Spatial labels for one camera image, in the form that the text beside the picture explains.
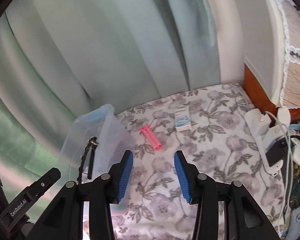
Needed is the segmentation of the clear plastic storage bin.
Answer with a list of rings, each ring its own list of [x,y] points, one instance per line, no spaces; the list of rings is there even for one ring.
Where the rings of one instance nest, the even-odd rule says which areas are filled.
[[[72,123],[61,149],[57,166],[61,172],[61,184],[77,180],[81,156],[92,137],[96,137],[98,143],[92,165],[93,179],[120,162],[126,150],[135,150],[136,140],[115,117],[111,104],[81,115]]]

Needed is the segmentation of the pink hair roller clip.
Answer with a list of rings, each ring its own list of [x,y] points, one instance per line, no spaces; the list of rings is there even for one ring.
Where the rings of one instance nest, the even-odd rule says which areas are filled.
[[[140,128],[140,131],[147,138],[147,140],[151,143],[151,146],[156,151],[162,149],[161,142],[157,139],[155,134],[152,132],[149,124],[145,124],[145,127]]]

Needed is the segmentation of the panda print bedding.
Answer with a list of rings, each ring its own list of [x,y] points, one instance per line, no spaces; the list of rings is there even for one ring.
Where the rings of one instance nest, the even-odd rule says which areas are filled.
[[[300,237],[300,207],[292,211],[289,227],[281,239],[298,239],[298,237]]]

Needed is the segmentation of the black power adapter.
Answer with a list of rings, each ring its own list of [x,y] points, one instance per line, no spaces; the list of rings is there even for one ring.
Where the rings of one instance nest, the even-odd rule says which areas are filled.
[[[279,160],[284,160],[288,155],[288,144],[285,138],[276,141],[266,152],[269,166],[275,165]]]

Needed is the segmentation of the white power strip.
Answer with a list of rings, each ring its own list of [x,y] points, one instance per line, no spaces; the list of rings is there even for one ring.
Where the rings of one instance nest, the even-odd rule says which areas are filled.
[[[274,177],[283,167],[284,161],[279,160],[275,165],[270,167],[266,158],[266,152],[276,141],[282,138],[285,138],[285,140],[288,141],[288,127],[287,124],[281,122],[273,113],[265,111],[263,114],[268,114],[271,119],[269,129],[264,135],[253,138],[256,142],[265,171],[267,174]]]

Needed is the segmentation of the white charger adapter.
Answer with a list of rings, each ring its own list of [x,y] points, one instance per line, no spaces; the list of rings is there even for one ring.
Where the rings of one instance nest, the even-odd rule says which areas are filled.
[[[269,115],[262,114],[258,108],[245,113],[244,119],[253,137],[258,137],[267,133],[271,124]]]

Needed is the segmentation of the floral fleece blanket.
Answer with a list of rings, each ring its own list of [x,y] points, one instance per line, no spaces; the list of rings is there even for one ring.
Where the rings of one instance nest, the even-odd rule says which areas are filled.
[[[188,106],[192,129],[177,132],[175,110]],[[127,210],[113,215],[116,239],[191,239],[197,206],[183,198],[173,157],[183,152],[198,171],[217,182],[240,181],[275,228],[284,185],[267,174],[244,116],[253,109],[237,83],[198,88],[149,101],[117,114],[136,140]],[[140,128],[149,124],[162,144],[155,150]]]

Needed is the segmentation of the blue smart watch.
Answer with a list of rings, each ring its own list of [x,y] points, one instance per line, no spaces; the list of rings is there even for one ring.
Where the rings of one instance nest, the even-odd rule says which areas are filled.
[[[300,132],[300,121],[296,124],[290,124],[289,129],[290,130],[296,130],[296,131]]]

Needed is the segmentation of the small medicine box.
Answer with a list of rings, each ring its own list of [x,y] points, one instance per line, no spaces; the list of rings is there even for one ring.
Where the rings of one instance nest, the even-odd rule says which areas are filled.
[[[177,132],[189,131],[192,129],[189,107],[180,106],[175,110],[175,129]]]

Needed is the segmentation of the lace quilted cover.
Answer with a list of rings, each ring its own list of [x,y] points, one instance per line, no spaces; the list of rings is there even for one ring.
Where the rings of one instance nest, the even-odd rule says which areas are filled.
[[[285,62],[279,105],[300,108],[300,9],[293,0],[276,0],[285,35]]]

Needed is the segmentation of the green curtain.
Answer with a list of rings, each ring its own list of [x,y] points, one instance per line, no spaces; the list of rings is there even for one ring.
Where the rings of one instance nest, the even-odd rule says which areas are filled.
[[[72,122],[221,81],[207,0],[13,0],[0,17],[0,175],[57,163]]]

